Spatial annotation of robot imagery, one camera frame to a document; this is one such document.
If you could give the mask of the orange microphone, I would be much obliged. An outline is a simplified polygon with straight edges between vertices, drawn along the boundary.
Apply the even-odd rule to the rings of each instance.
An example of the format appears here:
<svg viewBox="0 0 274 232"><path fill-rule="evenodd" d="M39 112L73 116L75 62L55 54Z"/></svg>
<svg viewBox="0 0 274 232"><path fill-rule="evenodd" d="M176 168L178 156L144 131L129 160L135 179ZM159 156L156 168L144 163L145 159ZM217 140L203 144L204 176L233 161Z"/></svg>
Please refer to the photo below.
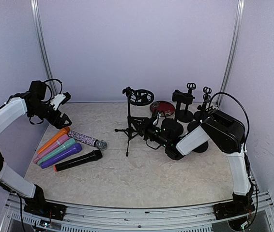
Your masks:
<svg viewBox="0 0 274 232"><path fill-rule="evenodd" d="M58 140L61 136L64 134L68 134L70 131L69 127L65 127L63 129L60 129L57 134L55 134L51 139L49 139L41 148L39 148L37 154L42 153L44 150L46 150L51 144L53 144L56 140Z"/></svg>

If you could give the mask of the pink microphone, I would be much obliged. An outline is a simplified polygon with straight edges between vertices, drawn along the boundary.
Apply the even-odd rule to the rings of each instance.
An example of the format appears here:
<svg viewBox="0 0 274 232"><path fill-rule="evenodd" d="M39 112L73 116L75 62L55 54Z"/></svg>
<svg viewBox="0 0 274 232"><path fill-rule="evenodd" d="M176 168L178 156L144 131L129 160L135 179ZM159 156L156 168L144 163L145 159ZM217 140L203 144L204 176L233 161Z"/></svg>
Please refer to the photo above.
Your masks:
<svg viewBox="0 0 274 232"><path fill-rule="evenodd" d="M62 145L64 142L66 142L69 139L67 134L62 135L57 140L55 140L53 143L51 143L44 151L42 151L40 154L38 154L34 159L33 163L37 163L41 158L43 158L45 155L53 151L54 149L58 148L60 145Z"/></svg>

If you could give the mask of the teal microphone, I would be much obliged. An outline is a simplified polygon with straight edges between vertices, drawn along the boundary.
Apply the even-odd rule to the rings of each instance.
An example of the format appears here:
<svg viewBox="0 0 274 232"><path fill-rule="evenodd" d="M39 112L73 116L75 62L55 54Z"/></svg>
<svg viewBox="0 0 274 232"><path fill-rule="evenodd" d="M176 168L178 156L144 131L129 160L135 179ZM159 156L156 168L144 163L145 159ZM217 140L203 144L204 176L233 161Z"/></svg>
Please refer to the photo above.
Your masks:
<svg viewBox="0 0 274 232"><path fill-rule="evenodd" d="M67 150L68 148L70 148L72 145L74 145L76 143L75 139L71 138L69 140L67 140L66 142L64 142L62 145L60 145L59 147L57 147L56 149L54 149L53 151L49 152L48 154L46 154L44 157L42 157L37 164L40 165L41 163L49 160L50 158L54 157L55 155Z"/></svg>

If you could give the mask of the black tripod microphone stand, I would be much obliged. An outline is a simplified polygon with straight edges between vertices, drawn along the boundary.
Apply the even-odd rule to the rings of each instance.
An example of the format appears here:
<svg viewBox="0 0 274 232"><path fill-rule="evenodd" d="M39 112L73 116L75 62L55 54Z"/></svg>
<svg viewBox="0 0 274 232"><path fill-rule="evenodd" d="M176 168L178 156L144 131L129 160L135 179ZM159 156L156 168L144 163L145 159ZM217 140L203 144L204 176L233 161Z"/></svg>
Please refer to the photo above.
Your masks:
<svg viewBox="0 0 274 232"><path fill-rule="evenodd" d="M126 156L129 155L129 143L130 141L138 135L137 129L135 129L135 124L138 121L141 121L139 117L131 115L131 105L133 106L146 106L151 104L154 101L154 94L145 89L134 90L130 87L126 87L122 90L122 94L125 94L127 97L127 125L126 129L114 129L115 132L123 132L127 137L127 150Z"/></svg>

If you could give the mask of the purple microphone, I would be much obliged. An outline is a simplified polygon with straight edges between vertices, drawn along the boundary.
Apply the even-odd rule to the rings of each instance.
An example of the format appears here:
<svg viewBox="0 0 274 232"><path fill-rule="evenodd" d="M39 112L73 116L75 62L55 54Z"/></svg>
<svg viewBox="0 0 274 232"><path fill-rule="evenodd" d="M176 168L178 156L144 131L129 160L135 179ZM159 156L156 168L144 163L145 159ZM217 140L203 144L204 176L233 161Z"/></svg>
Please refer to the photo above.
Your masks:
<svg viewBox="0 0 274 232"><path fill-rule="evenodd" d="M59 161L71 156L71 155L79 153L81 150L82 150L81 144L75 143L75 144L71 145L68 149L66 149L56 155L53 155L52 157L47 158L45 161L43 161L41 164L39 164L39 166L42 169L47 168L49 166L56 164Z"/></svg>

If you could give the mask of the glitter microphone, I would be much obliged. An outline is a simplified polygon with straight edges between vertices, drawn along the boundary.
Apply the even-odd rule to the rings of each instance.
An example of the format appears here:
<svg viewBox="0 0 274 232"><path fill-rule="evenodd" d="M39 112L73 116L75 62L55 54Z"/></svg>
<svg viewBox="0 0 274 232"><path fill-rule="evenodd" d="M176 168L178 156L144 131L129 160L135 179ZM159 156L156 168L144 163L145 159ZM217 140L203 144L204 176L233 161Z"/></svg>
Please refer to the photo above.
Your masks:
<svg viewBox="0 0 274 232"><path fill-rule="evenodd" d="M68 132L68 136L86 145L96 147L97 149L101 151L104 151L107 149L107 142L104 140L98 140L96 138L86 136L84 134L81 134L72 130Z"/></svg>

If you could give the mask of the black microphone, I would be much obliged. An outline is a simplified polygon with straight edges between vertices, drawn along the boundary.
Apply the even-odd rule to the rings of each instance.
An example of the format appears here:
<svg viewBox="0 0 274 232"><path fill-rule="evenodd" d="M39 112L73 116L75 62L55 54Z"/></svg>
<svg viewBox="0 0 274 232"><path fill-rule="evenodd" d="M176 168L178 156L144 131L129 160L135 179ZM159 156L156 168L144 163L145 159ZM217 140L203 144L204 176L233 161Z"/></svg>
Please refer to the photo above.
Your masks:
<svg viewBox="0 0 274 232"><path fill-rule="evenodd" d="M56 172L63 171L66 169L77 167L79 165L83 165L88 162L97 161L97 160L101 159L102 157L103 157L103 154L100 150L94 150L90 153L79 156L77 158L73 158L71 160L56 164L54 166L54 170Z"/></svg>

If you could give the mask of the black desk stand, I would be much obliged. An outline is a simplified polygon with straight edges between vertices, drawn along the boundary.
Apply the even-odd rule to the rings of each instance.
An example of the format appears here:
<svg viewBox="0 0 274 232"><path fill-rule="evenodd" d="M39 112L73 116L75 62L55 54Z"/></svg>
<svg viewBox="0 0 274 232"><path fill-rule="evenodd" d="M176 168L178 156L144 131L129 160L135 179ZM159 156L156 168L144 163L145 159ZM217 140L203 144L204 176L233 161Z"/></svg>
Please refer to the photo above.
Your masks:
<svg viewBox="0 0 274 232"><path fill-rule="evenodd" d="M196 89L196 84L195 83L187 83L186 87L188 89L188 92L187 92L188 95L194 99L195 97L193 96L192 91Z"/></svg>

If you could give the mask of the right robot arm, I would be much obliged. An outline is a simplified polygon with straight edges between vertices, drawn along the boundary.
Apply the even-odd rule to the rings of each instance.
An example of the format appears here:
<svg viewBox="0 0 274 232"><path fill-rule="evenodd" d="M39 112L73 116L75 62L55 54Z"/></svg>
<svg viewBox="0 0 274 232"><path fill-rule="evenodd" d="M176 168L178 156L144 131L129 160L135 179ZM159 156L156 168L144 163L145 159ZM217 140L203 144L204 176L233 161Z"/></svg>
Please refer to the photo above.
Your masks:
<svg viewBox="0 0 274 232"><path fill-rule="evenodd" d="M246 154L246 135L242 122L220 110L211 110L188 133L177 121L166 118L156 126L159 114L152 117L129 117L135 132L145 141L158 143L172 160L180 160L211 140L223 152L230 166L233 180L232 201L214 205L216 219L235 217L254 211L254 191L250 177L250 163Z"/></svg>

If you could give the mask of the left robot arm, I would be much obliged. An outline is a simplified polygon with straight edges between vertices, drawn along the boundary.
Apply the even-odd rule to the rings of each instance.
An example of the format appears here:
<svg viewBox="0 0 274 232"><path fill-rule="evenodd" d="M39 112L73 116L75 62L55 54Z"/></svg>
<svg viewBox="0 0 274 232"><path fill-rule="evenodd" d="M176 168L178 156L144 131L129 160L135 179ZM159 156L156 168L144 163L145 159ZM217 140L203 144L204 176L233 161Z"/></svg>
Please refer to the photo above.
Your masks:
<svg viewBox="0 0 274 232"><path fill-rule="evenodd" d="M10 126L18 119L27 116L28 119L38 117L41 122L47 121L57 129L63 129L72 124L67 114L59 110L66 104L71 94L61 91L46 99L48 81L34 80L29 90L11 95L0 107L0 139L8 135ZM52 203L45 199L43 189L17 173L5 161L0 148L0 186L20 198L24 202L22 211L48 219L63 220L66 206Z"/></svg>

